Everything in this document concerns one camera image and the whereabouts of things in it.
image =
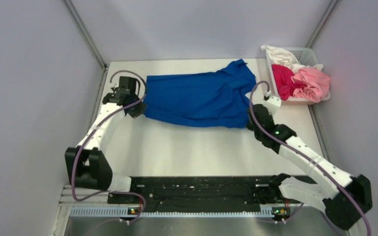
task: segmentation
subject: laundry basket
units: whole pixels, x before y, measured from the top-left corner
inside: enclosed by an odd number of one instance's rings
[[[318,59],[316,58],[315,52],[310,48],[283,48],[291,52],[295,57],[298,59],[299,63],[302,65],[309,65],[314,66],[319,64]],[[279,95],[279,92],[276,87],[275,76],[273,75],[272,70],[272,62],[270,61],[270,55],[266,50],[266,58],[267,58],[267,66],[269,69],[270,77],[272,78],[273,88],[275,89],[275,94]],[[328,91],[327,96],[322,99],[322,101],[326,101],[330,99],[331,93]],[[289,97],[288,100],[283,101],[285,104],[314,104],[314,102],[309,101],[305,98],[296,98],[296,97]]]

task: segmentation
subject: gray wall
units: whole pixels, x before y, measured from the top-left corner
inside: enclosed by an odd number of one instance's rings
[[[0,0],[0,236],[49,235],[101,69],[60,0]]]
[[[342,1],[314,49],[332,77],[331,99],[316,105],[332,160],[371,180],[378,236],[378,0]]]
[[[264,57],[305,46],[331,0],[73,0],[106,62]]]

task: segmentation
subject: blue fabric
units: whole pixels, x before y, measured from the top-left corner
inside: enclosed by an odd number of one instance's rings
[[[240,59],[217,72],[147,76],[145,116],[164,122],[244,128],[255,76]]]

